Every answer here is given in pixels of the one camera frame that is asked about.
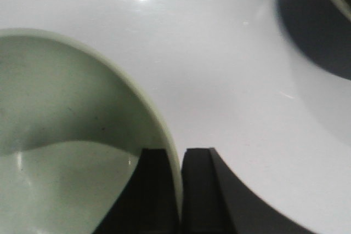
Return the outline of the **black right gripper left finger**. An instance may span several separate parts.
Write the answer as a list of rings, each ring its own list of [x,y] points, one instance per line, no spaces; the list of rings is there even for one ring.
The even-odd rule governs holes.
[[[143,149],[119,198],[94,233],[178,233],[173,175],[164,149]]]

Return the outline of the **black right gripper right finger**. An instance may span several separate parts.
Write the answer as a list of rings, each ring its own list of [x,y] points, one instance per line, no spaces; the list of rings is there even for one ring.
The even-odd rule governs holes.
[[[309,233],[254,194],[214,148],[187,149],[182,233]]]

